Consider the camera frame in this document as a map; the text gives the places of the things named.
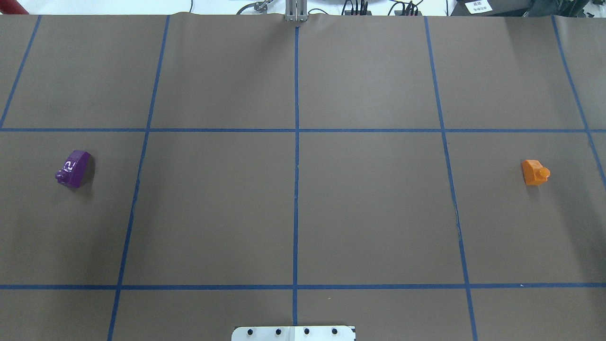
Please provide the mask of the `red cylinder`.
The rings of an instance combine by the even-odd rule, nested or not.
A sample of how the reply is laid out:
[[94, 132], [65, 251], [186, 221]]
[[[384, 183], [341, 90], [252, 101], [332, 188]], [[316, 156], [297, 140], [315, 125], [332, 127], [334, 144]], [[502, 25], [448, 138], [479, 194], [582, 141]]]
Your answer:
[[29, 15], [18, 0], [0, 0], [0, 13], [3, 15]]

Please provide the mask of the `grey metal bracket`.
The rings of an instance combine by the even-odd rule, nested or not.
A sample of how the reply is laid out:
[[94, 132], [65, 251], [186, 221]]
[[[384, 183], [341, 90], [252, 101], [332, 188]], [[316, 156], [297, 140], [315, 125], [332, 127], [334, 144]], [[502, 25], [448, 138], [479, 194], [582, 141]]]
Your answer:
[[307, 11], [307, 0], [286, 0], [285, 19], [288, 22], [305, 22], [309, 14]]

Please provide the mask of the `orange trapezoid block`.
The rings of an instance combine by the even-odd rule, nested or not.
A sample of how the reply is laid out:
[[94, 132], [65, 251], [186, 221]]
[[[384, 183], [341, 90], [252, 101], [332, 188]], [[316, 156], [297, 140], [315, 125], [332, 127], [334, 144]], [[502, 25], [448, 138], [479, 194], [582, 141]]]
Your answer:
[[540, 186], [546, 183], [551, 176], [551, 171], [538, 160], [524, 160], [521, 167], [527, 186]]

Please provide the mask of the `brown table mat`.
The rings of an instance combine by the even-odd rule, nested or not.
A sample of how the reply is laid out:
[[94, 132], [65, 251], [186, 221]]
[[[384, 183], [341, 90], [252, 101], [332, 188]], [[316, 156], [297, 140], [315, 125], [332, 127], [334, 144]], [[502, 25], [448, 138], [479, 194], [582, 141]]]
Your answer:
[[603, 18], [1, 17], [3, 341], [314, 324], [605, 339]]

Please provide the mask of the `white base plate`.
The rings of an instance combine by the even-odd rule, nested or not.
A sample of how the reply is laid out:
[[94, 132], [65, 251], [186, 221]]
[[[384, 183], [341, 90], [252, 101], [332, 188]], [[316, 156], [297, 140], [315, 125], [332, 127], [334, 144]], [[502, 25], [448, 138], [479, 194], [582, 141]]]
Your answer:
[[232, 341], [355, 341], [354, 326], [243, 326], [234, 329]]

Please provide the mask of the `purple trapezoid block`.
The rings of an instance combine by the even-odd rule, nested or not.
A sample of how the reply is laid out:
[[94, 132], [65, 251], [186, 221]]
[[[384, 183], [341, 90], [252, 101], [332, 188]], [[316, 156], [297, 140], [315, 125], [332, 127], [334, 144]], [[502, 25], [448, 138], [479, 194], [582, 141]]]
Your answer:
[[90, 158], [91, 154], [87, 151], [71, 152], [63, 167], [55, 173], [57, 183], [68, 188], [80, 188]]

